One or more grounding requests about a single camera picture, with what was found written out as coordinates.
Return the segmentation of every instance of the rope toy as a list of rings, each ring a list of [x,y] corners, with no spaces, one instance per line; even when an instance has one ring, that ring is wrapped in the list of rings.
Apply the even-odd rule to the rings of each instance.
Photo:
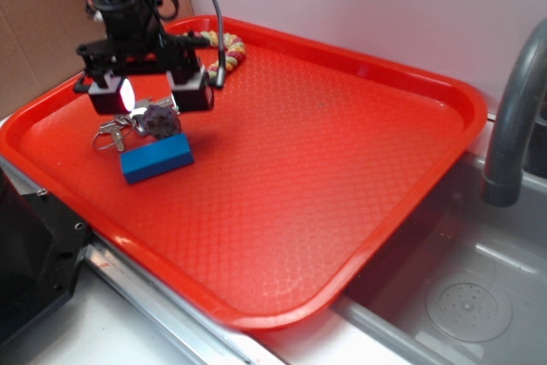
[[[200,32],[197,33],[197,36],[206,38],[212,47],[219,47],[219,38],[216,32]],[[239,36],[230,33],[224,33],[224,47],[226,47],[226,70],[229,73],[245,59],[247,51],[243,40]],[[211,79],[216,77],[218,70],[219,61],[217,60],[207,69],[209,77]]]

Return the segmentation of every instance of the sink basin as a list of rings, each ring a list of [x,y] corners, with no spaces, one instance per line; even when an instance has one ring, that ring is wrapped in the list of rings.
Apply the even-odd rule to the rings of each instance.
[[[482,167],[467,153],[335,305],[413,363],[545,363],[547,185],[526,175],[495,208]]]

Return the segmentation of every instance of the blue foam block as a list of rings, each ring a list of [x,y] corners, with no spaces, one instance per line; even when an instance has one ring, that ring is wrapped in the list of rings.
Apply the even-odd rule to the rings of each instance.
[[[188,139],[183,133],[127,151],[120,159],[121,171],[129,184],[194,162]]]

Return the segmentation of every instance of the plastic tray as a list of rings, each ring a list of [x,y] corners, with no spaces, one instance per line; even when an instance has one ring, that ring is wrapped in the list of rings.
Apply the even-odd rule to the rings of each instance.
[[[216,320],[282,327],[343,290],[479,133],[486,109],[453,79],[225,25],[248,55],[213,111],[181,116],[195,164],[128,185],[115,148],[92,148],[108,118],[72,92],[74,79],[13,115],[0,152]],[[188,29],[216,30],[216,20],[169,30]],[[209,64],[216,51],[201,55]],[[164,76],[133,84],[141,98],[170,94]],[[126,147],[151,141],[131,135]]]

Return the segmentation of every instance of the cardboard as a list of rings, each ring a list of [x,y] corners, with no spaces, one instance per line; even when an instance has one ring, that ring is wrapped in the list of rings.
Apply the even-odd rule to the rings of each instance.
[[[179,0],[178,17],[192,15]],[[165,0],[166,14],[173,6]],[[105,36],[85,0],[0,0],[0,119],[79,73],[79,44]]]

